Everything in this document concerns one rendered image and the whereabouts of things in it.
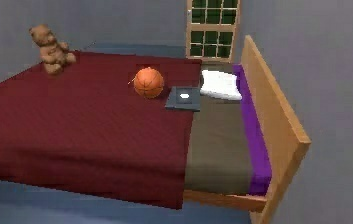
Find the orange basketball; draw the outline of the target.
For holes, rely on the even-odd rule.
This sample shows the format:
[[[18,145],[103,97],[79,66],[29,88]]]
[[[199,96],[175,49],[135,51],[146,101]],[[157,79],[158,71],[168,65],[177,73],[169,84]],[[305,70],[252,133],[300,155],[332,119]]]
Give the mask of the orange basketball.
[[[133,87],[136,93],[144,98],[156,98],[163,91],[164,78],[154,68],[143,68],[136,73],[133,79]]]

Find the wooden framed window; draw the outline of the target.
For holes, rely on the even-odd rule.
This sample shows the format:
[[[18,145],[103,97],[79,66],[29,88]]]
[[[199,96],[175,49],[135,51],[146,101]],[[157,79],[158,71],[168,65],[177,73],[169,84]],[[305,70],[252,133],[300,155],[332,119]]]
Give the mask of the wooden framed window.
[[[187,58],[230,63],[241,17],[241,0],[186,0]]]

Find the dark grey laptop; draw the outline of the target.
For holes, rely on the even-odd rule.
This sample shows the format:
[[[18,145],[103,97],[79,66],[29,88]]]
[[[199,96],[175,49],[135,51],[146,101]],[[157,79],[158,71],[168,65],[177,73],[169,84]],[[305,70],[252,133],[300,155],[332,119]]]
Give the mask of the dark grey laptop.
[[[198,87],[173,86],[165,108],[198,112],[200,110],[200,89]]]

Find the brown teddy bear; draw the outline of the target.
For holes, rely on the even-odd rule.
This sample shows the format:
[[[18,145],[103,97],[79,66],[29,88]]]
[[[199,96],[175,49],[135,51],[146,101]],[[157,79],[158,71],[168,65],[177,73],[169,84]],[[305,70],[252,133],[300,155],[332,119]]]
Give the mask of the brown teddy bear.
[[[66,65],[76,62],[76,56],[69,51],[68,44],[59,42],[46,24],[30,28],[29,34],[39,47],[41,61],[49,75],[57,75]]]

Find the wooden bed with red cover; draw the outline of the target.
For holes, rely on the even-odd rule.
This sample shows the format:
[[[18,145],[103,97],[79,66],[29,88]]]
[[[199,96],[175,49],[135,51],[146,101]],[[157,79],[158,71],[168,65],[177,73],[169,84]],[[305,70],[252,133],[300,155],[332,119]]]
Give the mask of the wooden bed with red cover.
[[[0,180],[178,209],[184,201],[248,210],[269,224],[310,138],[260,51],[235,68],[243,98],[170,110],[129,80],[158,69],[197,86],[194,59],[81,52],[50,78],[36,65],[0,83]]]

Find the white pillow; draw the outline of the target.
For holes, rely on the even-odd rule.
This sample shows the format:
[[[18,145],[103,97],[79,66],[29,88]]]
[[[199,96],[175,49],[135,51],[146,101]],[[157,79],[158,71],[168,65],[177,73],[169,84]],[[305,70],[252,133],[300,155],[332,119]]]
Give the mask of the white pillow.
[[[237,76],[221,71],[203,70],[202,95],[213,98],[240,101],[242,95],[237,88]]]

